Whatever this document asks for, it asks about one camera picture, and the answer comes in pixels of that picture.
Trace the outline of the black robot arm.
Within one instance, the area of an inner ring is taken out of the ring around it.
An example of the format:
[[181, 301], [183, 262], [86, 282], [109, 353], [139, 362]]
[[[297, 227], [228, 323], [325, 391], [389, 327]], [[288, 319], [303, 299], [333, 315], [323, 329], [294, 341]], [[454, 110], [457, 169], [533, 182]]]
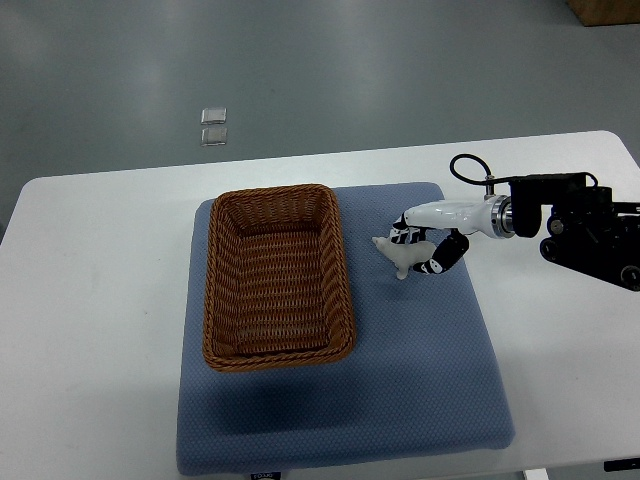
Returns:
[[452, 175], [485, 188], [485, 198], [506, 183], [510, 195], [492, 203], [489, 225], [500, 236], [535, 237], [548, 262], [637, 292], [639, 204], [615, 201], [612, 189], [590, 172], [495, 177], [480, 157], [463, 153], [449, 164]]

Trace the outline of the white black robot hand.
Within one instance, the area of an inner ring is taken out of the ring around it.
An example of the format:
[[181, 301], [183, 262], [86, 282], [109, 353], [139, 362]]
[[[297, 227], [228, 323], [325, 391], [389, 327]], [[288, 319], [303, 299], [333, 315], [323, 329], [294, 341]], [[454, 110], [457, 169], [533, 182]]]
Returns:
[[481, 232], [489, 238], [498, 238], [497, 220], [488, 202], [468, 203], [440, 200], [405, 210], [392, 224], [390, 240], [404, 244], [413, 234], [426, 241], [428, 230], [449, 230], [448, 236], [438, 244], [428, 260], [415, 260], [411, 268], [423, 274], [441, 274], [453, 267], [469, 249], [468, 236]]

